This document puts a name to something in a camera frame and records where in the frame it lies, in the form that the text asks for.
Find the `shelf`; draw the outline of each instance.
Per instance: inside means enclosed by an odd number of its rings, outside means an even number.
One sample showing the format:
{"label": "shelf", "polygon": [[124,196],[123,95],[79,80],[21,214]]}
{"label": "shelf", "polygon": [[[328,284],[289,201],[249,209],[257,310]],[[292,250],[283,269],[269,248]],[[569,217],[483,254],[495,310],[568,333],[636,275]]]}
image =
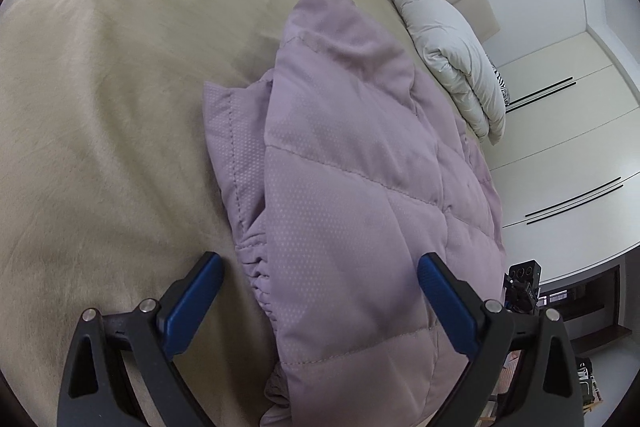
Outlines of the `shelf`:
{"label": "shelf", "polygon": [[571,341],[576,357],[586,357],[591,353],[609,346],[613,342],[631,335],[631,330],[624,326],[611,325]]}
{"label": "shelf", "polygon": [[566,303],[562,301],[551,303],[551,307],[562,315],[564,322],[567,322],[603,309],[604,302],[597,302],[593,298],[586,296]]}

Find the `floor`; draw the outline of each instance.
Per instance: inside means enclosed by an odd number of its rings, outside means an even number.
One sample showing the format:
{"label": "floor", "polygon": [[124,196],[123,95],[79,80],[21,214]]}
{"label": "floor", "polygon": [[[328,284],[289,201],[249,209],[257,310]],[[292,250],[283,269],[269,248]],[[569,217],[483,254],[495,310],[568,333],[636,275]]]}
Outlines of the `floor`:
{"label": "floor", "polygon": [[640,346],[623,339],[590,358],[603,403],[585,415],[584,427],[602,427],[640,370]]}

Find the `beige bed sheet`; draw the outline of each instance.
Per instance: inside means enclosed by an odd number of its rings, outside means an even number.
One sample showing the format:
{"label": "beige bed sheet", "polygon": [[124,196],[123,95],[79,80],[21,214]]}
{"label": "beige bed sheet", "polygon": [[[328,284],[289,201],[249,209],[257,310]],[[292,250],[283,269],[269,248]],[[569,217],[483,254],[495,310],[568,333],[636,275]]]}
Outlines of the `beige bed sheet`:
{"label": "beige bed sheet", "polygon": [[[389,0],[354,1],[422,67]],[[296,2],[0,7],[0,368],[40,427],[55,425],[82,310],[158,298],[206,250],[226,280],[176,363],[217,425],[255,426],[267,409],[273,335],[236,262],[201,99],[206,80],[247,86],[273,66]]]}

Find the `white pillow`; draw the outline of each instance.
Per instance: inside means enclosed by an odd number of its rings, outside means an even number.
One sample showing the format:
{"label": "white pillow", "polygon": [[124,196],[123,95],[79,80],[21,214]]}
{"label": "white pillow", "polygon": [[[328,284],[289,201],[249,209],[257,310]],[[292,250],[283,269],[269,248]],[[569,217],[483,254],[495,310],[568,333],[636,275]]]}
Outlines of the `white pillow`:
{"label": "white pillow", "polygon": [[420,57],[479,138],[497,143],[506,108],[489,58],[462,14],[445,0],[393,0]]}

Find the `purple puffer jacket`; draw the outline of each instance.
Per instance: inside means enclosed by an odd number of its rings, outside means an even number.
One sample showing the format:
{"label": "purple puffer jacket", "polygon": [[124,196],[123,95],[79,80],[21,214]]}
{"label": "purple puffer jacket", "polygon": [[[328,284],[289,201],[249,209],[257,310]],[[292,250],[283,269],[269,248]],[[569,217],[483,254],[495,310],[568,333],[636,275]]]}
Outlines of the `purple puffer jacket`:
{"label": "purple puffer jacket", "polygon": [[424,70],[351,0],[300,0],[273,70],[205,87],[207,145],[238,259],[280,363],[261,425],[412,427],[452,389],[420,291],[435,251],[500,298],[500,201]]}

